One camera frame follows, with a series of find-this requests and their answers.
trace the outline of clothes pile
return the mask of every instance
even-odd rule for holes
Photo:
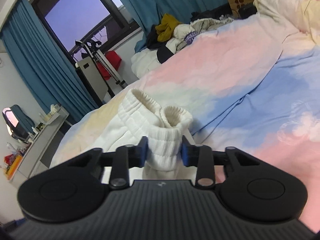
[[[166,13],[161,24],[152,26],[151,32],[147,36],[147,48],[134,54],[131,58],[133,73],[141,78],[192,44],[199,34],[214,31],[232,21],[233,18],[222,16],[219,20],[201,18],[190,24],[182,24],[172,15]]]

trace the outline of red object on desk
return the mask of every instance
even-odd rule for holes
[[[107,60],[111,63],[111,65],[115,68],[116,71],[118,71],[120,63],[121,63],[121,58],[118,56],[118,54],[111,50],[108,51],[104,54],[104,56],[107,58]],[[111,75],[109,72],[105,69],[105,67],[98,61],[97,62],[98,70],[100,74],[103,76],[104,80],[108,80]]]

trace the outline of pastel bedsheet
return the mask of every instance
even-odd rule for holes
[[[190,131],[196,143],[215,150],[236,146],[301,179],[308,189],[301,220],[317,231],[320,48],[272,1],[259,2],[261,8],[272,7],[274,14],[257,14],[198,36],[129,87],[145,91],[162,106],[188,110],[194,118]],[[296,6],[290,0],[281,2]],[[303,14],[292,11],[296,17]],[[115,115],[126,91],[72,128],[52,166],[90,146]]]

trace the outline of purple sky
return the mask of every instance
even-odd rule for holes
[[[120,0],[113,0],[117,6]],[[83,38],[109,15],[100,0],[60,0],[45,17],[59,40],[69,51],[75,40]]]

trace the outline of ribbed gray panel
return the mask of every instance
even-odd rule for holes
[[[66,224],[24,223],[17,240],[307,240],[313,233],[297,220],[280,225],[243,221],[224,209],[214,193],[189,181],[135,181],[113,191],[93,214]]]

